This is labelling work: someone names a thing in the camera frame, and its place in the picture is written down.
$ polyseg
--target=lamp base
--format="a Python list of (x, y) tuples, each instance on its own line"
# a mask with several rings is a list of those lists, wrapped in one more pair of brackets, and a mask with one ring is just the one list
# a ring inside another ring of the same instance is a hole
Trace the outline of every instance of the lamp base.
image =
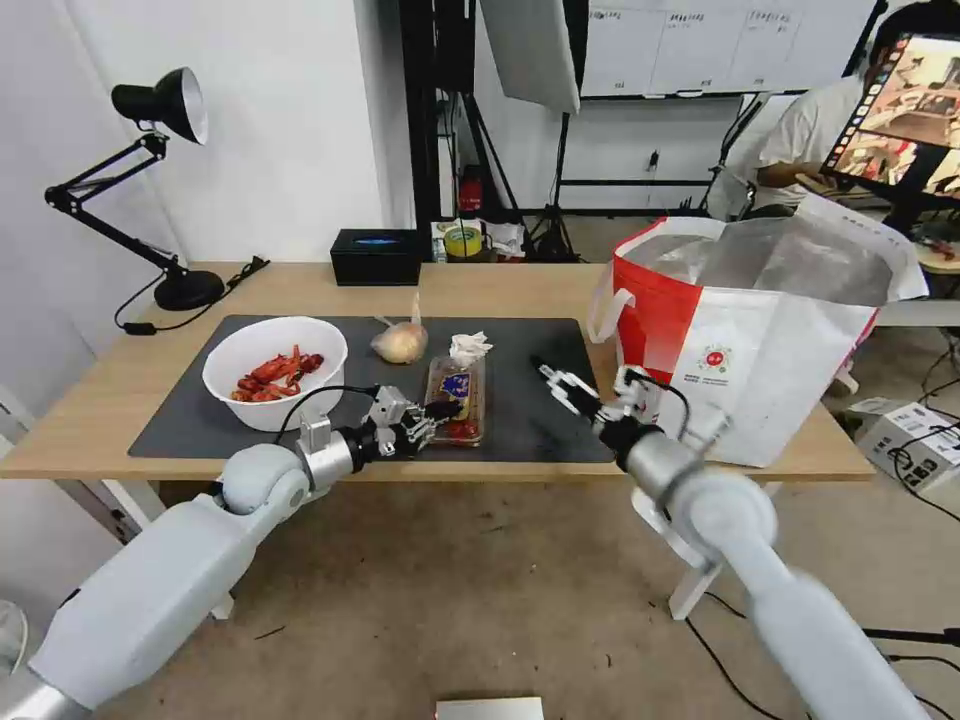
[(223, 280), (207, 270), (187, 270), (182, 275), (167, 275), (153, 299), (163, 310), (196, 310), (216, 302), (223, 295)]

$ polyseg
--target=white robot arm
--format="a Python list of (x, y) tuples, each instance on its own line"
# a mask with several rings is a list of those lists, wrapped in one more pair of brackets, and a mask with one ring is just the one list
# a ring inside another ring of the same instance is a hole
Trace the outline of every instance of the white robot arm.
[[(553, 395), (593, 425), (620, 467), (705, 557), (744, 583), (758, 636), (822, 720), (927, 720), (919, 703), (837, 599), (772, 548), (776, 514), (748, 478), (636, 418), (642, 375), (621, 369), (621, 399), (603, 405), (570, 373), (541, 365)], [(360, 428), (308, 417), (296, 453), (257, 445), (224, 466), (222, 496), (176, 505), (92, 575), (54, 618), (27, 667), (0, 685), (0, 720), (74, 720), (166, 663), (304, 503), (365, 463), (413, 454), (453, 408), (426, 411), (383, 387)]]
[(706, 558), (743, 583), (760, 641), (821, 720), (928, 720), (843, 605), (822, 584), (788, 568), (773, 549), (777, 516), (749, 478), (706, 467), (697, 452), (638, 421), (646, 376), (622, 367), (609, 405), (572, 373), (540, 364), (551, 392), (587, 418), (617, 464)]
[(304, 413), (297, 451), (255, 445), (223, 468), (222, 493), (164, 512), (61, 606), (43, 645), (0, 684), (0, 719), (73, 720), (152, 676), (250, 567), (257, 547), (342, 477), (412, 455), (456, 403), (426, 410), (379, 388), (359, 428)]

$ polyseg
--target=lamp shade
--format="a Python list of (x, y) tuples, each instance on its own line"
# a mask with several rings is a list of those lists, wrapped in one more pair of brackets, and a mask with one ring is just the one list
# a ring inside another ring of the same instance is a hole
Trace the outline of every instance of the lamp shade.
[(207, 141), (207, 111), (200, 84), (190, 68), (171, 70), (152, 88), (117, 85), (110, 99), (125, 118), (162, 122), (186, 140), (199, 145)]

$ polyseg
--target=person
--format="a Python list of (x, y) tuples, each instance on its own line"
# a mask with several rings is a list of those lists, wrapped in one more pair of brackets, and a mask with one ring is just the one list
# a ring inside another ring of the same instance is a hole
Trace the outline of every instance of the person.
[(797, 175), (820, 182), (820, 168), (860, 104), (864, 88), (880, 72), (899, 37), (904, 34), (960, 35), (960, 4), (929, 0), (906, 5), (890, 14), (877, 29), (870, 66), (811, 90), (797, 98), (760, 146), (756, 168), (757, 195), (750, 217), (792, 215), (806, 196)]

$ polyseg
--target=onion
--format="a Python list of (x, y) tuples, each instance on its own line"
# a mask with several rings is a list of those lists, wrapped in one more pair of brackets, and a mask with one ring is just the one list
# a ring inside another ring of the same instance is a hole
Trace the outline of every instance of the onion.
[(409, 365), (423, 357), (427, 349), (427, 330), (419, 323), (397, 323), (377, 335), (370, 347), (389, 363)]

